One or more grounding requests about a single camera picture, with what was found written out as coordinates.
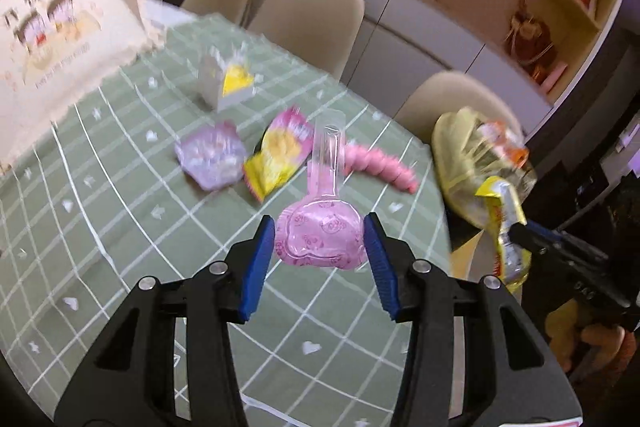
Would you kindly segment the right hand brown glove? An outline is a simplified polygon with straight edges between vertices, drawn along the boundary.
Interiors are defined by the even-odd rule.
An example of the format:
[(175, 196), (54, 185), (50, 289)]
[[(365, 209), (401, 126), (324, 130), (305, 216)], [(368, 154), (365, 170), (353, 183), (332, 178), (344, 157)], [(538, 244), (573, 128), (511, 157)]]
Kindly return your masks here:
[(624, 369), (637, 349), (634, 334), (620, 325), (596, 323), (591, 312), (575, 299), (547, 315), (544, 333), (563, 372), (578, 372), (578, 377), (609, 366)]

